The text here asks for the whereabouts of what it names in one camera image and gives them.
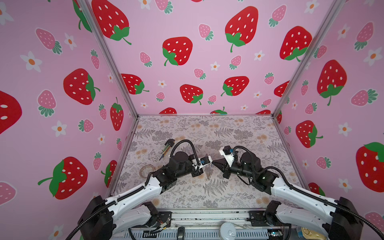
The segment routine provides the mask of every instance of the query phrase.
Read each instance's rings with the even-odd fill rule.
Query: red strawberry
[[[285,4],[276,8],[276,10],[272,13],[272,18],[269,19],[269,27],[274,28],[276,25],[278,25],[279,21],[283,20],[286,11],[287,6]]]
[[[356,164],[363,184],[375,192],[384,192],[384,145],[371,142],[359,148]]]
[[[308,186],[310,187],[311,192],[325,197],[325,193],[323,192],[321,187],[319,187],[319,185],[317,185],[316,183],[311,182],[310,184],[308,184]]]
[[[236,14],[225,26],[227,41],[240,47],[249,43],[256,33],[259,12],[257,8],[249,6]]]
[[[249,83],[249,78],[245,76],[231,77],[224,81],[223,90],[221,94],[227,94],[228,96],[237,96],[244,91]]]
[[[287,86],[288,86],[288,83],[289,83],[289,81],[287,81],[287,82],[285,82],[285,83],[283,83],[283,84],[277,86],[277,87],[275,88],[275,90],[273,91],[273,93],[274,93],[276,96],[278,96],[278,97],[282,97],[282,96],[283,96],[283,93],[285,92],[285,89],[286,89]]]
[[[357,42],[355,42],[355,50],[359,51],[367,46],[367,41],[371,39],[373,35],[373,22],[365,24],[363,29],[359,32],[356,37]]]
[[[311,115],[313,114],[313,112],[316,112],[316,109],[317,109],[316,103],[308,104],[308,106],[305,108],[305,113]]]
[[[286,135],[289,135],[290,133],[291,133],[291,126],[286,126],[285,127],[285,129],[284,129],[284,133],[286,134]]]
[[[93,129],[93,123],[88,119],[81,120],[78,126],[79,130],[82,132],[90,132]]]
[[[316,164],[322,169],[327,169],[331,167],[331,161],[327,157],[319,157],[316,160]]]
[[[95,159],[93,160],[93,168],[95,169],[95,171],[99,169],[100,165],[101,165],[101,153],[97,152],[95,154]]]
[[[121,105],[118,102],[117,97],[116,97],[116,103],[112,105],[111,110],[109,111],[109,114],[111,115],[113,128],[116,131],[119,131],[122,125],[122,120],[124,118],[124,112],[122,110]]]
[[[107,186],[107,187],[109,187],[109,184],[111,183],[113,173],[116,170],[116,165],[117,165],[117,162],[115,160],[112,160],[108,164],[107,168],[105,169],[105,173],[103,173],[103,171],[101,171],[101,173],[105,175],[104,183],[105,183],[105,186]]]
[[[40,105],[38,107],[40,114],[46,118],[55,113],[53,109],[56,107],[56,100],[51,91],[43,90],[37,98],[37,103]]]
[[[301,87],[301,95],[304,96],[308,91],[308,80],[304,80],[303,86]]]
[[[199,25],[200,37],[205,38],[206,41],[210,41],[214,38],[214,32],[211,31],[211,27],[206,24]]]
[[[79,190],[87,181],[88,171],[79,160],[74,157],[66,157],[53,169],[53,177],[39,181],[52,179],[49,190],[57,199],[66,199]]]
[[[376,93],[376,90],[369,89],[368,91],[366,91],[365,89],[363,89],[351,98],[351,103],[353,105],[362,107],[365,106],[367,103],[371,104],[376,101],[378,95],[379,94]]]
[[[313,57],[321,58],[326,52],[327,52],[327,47],[324,45],[321,45],[319,48],[316,49]]]
[[[121,142],[121,139],[120,139],[120,138],[118,138],[118,139],[116,140],[116,144],[118,145],[118,150],[121,150],[122,142]]]
[[[148,90],[144,90],[144,82],[138,76],[124,73],[122,73],[121,76],[130,94],[140,94],[143,91],[149,92]]]
[[[0,181],[0,206],[16,197],[17,190],[10,183]]]
[[[120,41],[129,35],[129,22],[124,13],[107,0],[92,0],[92,10],[103,35]]]
[[[184,65],[191,55],[192,42],[189,38],[181,36],[177,38],[169,38],[163,42],[163,55],[167,58],[167,61],[173,65]]]
[[[268,105],[270,105],[272,102],[272,99],[267,99],[263,102],[262,108],[266,108]]]
[[[303,55],[312,41],[312,35],[301,26],[296,26],[285,35],[280,49],[280,58],[284,60],[298,59]]]
[[[316,143],[316,138],[323,138],[323,136],[317,137],[317,128],[310,120],[301,122],[296,126],[296,135],[306,148],[312,147]]]
[[[148,56],[148,54],[146,54],[145,52],[141,52],[140,53],[140,61],[144,64],[144,66],[146,67],[151,67],[152,66],[152,62],[151,62],[151,58],[150,56]]]
[[[163,111],[159,112],[159,114],[177,114],[174,108],[166,108]]]
[[[380,231],[384,232],[384,217],[377,212],[370,212],[365,215],[365,218],[373,223]]]
[[[187,103],[197,103],[203,98],[203,90],[199,87],[192,85],[184,84],[180,87],[180,93],[183,97],[183,100]]]
[[[263,110],[255,114],[271,114],[271,110]]]
[[[92,61],[93,65],[95,66],[95,68],[99,69],[100,61],[99,61],[99,58],[98,58],[98,55],[97,55],[95,49],[91,50],[91,61]]]
[[[89,105],[93,102],[96,96],[95,89],[100,91],[93,84],[91,76],[82,68],[70,73],[64,78],[63,83],[65,93],[84,105]]]
[[[157,8],[160,11],[164,11],[165,14],[170,14],[172,12],[172,3],[168,0],[155,0]]]
[[[328,61],[320,74],[317,82],[317,92],[323,98],[329,98],[328,106],[331,104],[332,96],[339,94],[347,82],[347,73],[336,61]]]
[[[201,69],[195,68],[193,72],[195,73],[195,77],[200,78],[201,80],[207,77],[204,71]]]
[[[231,70],[235,70],[237,68],[237,66],[240,64],[241,64],[241,56],[238,55],[238,56],[232,58],[231,64],[229,64],[229,68]]]
[[[57,55],[60,55],[63,52],[60,43],[55,41],[55,37],[47,30],[36,28],[36,36],[46,49],[52,50],[53,53],[56,53]]]
[[[100,111],[100,117],[103,120],[106,120],[107,119],[107,109],[105,109],[103,104],[99,105],[99,111]]]
[[[224,108],[225,107],[223,107],[223,110],[219,109],[219,110],[212,111],[211,114],[227,114],[227,112],[224,112]]]
[[[14,125],[22,116],[19,102],[11,95],[0,91],[0,134]]]
[[[264,82],[268,85],[272,84],[274,81],[275,77],[273,76],[273,73],[267,73],[265,75]]]

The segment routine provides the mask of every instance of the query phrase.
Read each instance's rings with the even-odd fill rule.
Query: pink wall
[[[308,70],[290,95],[289,103],[283,108],[280,124],[288,134],[286,139],[312,190],[318,185],[326,196],[351,200],[360,215],[382,231],[383,9],[383,1],[354,0],[344,5],[320,44],[319,55],[311,60]],[[365,46],[355,49],[355,45]],[[306,88],[302,86],[305,80],[308,81],[308,90],[302,94]],[[336,87],[326,91],[326,86],[333,80]],[[329,93],[332,96],[328,106]],[[316,139],[314,145],[306,148],[304,145],[311,145],[308,138],[315,139],[314,130],[309,130],[310,125],[316,126],[317,136],[323,138]],[[307,133],[312,133],[304,133],[305,128],[309,128]],[[365,226],[362,239],[379,237]]]
[[[118,161],[117,139],[124,145],[133,118],[116,82],[109,81],[93,34],[82,23],[79,30],[72,1],[9,0],[0,10],[0,238],[65,239],[91,198],[105,196],[101,170]],[[100,89],[94,101],[87,76]],[[118,131],[110,117],[116,97],[124,113]],[[101,114],[99,104],[105,106]],[[86,119],[93,128],[85,121],[82,132],[78,125]],[[101,162],[96,160],[95,170],[97,152]]]
[[[158,114],[166,108],[177,113],[210,113],[223,107],[227,113],[273,111],[280,100],[278,91],[285,89],[298,65],[296,58],[284,58],[291,48],[309,45],[332,2],[89,1],[139,114]],[[232,36],[237,32],[240,39]],[[233,95],[229,96],[223,84],[232,86],[236,79],[241,84],[227,89]]]

